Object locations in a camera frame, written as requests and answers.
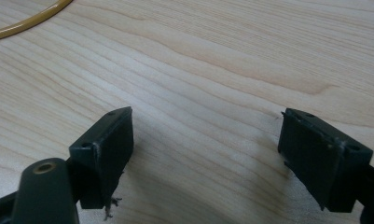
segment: wood grain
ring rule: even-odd
[[[0,26],[48,5],[0,0]],[[0,197],[128,105],[108,223],[359,223],[359,203],[321,212],[277,142],[294,107],[374,149],[374,1],[75,0],[0,40]]]

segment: screw hole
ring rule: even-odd
[[[56,163],[54,163],[54,162],[45,162],[45,163],[37,165],[33,169],[33,173],[35,173],[36,175],[42,175],[44,173],[47,173],[47,172],[55,169],[55,167],[56,167]]]

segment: hole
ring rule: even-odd
[[[361,149],[361,147],[357,147],[357,146],[349,146],[349,148],[355,151],[358,151]]]
[[[33,173],[35,173],[36,175],[42,175],[44,173],[52,171],[53,169],[55,169],[55,167],[56,167],[56,163],[54,163],[52,161],[44,162],[44,163],[41,163],[41,164],[37,165],[33,169]]]
[[[91,147],[91,143],[82,143],[82,147]]]

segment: black clamp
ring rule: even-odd
[[[322,209],[350,213],[364,205],[360,221],[374,224],[373,150],[312,114],[287,108],[278,150],[284,164]]]
[[[70,147],[70,158],[27,167],[19,190],[0,199],[0,223],[79,223],[76,202],[111,217],[112,197],[133,152],[132,108],[107,113]]]

